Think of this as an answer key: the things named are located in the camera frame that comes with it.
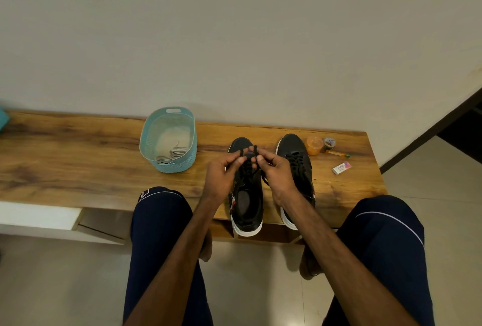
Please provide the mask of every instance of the orange plastic jar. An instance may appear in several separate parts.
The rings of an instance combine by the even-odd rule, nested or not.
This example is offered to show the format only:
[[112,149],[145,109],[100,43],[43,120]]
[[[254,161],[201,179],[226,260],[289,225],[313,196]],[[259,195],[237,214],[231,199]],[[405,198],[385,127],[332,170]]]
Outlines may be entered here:
[[323,139],[317,136],[309,136],[306,139],[306,150],[308,155],[316,156],[323,147]]

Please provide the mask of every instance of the person's left hand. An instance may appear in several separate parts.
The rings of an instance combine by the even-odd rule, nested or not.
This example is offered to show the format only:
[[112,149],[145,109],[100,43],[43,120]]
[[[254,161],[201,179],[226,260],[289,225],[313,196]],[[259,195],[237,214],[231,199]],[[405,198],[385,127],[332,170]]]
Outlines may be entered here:
[[206,183],[204,183],[201,200],[205,204],[212,206],[214,210],[219,207],[229,194],[233,185],[234,174],[246,161],[246,156],[240,157],[239,155],[240,151],[225,153],[208,164]]

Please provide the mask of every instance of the wooden tabletop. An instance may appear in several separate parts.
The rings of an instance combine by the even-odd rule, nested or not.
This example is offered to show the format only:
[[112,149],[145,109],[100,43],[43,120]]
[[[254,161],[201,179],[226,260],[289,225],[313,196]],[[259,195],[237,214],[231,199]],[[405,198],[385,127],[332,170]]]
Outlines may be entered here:
[[[316,134],[336,140],[336,150],[350,153],[352,168],[336,176],[339,156],[311,156],[316,208],[333,228],[356,203],[386,194],[383,179],[364,132],[323,131],[245,124],[196,122],[198,152],[194,165],[163,174],[139,152],[143,118],[118,118],[33,111],[9,111],[0,131],[0,200],[64,207],[132,211],[142,191],[165,186],[184,194],[191,207],[199,201],[209,160],[227,151],[237,137],[247,137],[274,151],[287,133],[305,140]],[[270,188],[263,183],[265,223],[282,223]],[[229,219],[227,201],[216,219]]]

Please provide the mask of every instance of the white eraser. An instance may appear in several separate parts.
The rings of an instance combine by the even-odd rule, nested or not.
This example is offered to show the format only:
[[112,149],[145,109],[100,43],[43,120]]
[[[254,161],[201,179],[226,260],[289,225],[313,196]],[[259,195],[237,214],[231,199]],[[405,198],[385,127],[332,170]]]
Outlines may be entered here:
[[344,162],[341,165],[334,167],[332,170],[335,175],[340,175],[343,171],[347,171],[350,167],[351,165],[348,162]]

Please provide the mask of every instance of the pencil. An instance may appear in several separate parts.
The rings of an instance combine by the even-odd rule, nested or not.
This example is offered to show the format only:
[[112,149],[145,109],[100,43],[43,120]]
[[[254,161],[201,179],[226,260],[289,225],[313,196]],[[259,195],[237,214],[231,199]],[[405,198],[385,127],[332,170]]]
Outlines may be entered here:
[[346,158],[351,157],[351,155],[348,154],[348,153],[341,153],[341,152],[337,152],[337,151],[333,151],[333,150],[328,150],[328,151],[326,151],[326,153],[331,153],[332,155],[342,156],[342,157],[346,157]]

